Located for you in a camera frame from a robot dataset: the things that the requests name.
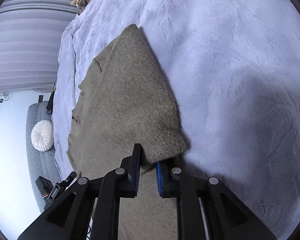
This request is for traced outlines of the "grey quilted bench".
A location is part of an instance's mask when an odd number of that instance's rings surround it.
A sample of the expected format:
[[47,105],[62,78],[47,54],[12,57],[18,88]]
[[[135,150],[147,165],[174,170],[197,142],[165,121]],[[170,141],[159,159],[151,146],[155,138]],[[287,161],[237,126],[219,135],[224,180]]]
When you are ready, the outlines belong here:
[[55,149],[46,152],[36,150],[31,142],[31,132],[34,126],[41,120],[51,120],[47,113],[47,101],[32,104],[27,111],[26,118],[26,152],[29,166],[29,174],[35,200],[40,212],[44,211],[45,201],[36,185],[36,180],[42,176],[50,180],[53,185],[62,181],[55,161]]

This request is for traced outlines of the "lavender plush bed blanket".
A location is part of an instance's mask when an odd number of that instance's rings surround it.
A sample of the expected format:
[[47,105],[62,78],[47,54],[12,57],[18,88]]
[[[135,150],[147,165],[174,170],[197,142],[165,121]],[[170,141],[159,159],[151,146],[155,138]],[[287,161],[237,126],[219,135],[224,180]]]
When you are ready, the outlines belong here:
[[218,177],[287,239],[300,222],[300,15],[290,0],[92,0],[61,39],[52,115],[61,175],[72,168],[79,84],[130,24],[175,94],[187,169]]

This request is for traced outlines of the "white round tufted cushion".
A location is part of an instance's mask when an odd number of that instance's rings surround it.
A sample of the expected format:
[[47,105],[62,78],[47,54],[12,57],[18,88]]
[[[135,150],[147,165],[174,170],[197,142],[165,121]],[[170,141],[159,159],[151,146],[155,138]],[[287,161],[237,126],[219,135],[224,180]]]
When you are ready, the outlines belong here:
[[42,120],[36,123],[31,131],[31,142],[33,147],[40,151],[48,151],[53,146],[53,123]]

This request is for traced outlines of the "olive knit sweater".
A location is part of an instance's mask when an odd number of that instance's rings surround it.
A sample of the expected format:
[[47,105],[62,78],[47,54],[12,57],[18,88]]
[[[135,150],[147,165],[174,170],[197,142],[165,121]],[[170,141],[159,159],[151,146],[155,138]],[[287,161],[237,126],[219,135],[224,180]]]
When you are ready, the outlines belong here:
[[67,151],[73,169],[100,178],[141,144],[138,195],[121,200],[119,239],[176,239],[176,201],[159,196],[154,165],[184,153],[186,142],[174,94],[136,25],[93,58],[79,88]]

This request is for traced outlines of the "grey window curtain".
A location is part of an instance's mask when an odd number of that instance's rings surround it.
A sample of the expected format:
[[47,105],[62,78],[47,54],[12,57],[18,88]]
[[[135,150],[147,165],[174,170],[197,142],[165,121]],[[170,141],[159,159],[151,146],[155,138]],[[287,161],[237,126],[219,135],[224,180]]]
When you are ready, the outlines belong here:
[[75,18],[71,0],[5,0],[0,6],[0,93],[51,91],[61,36]]

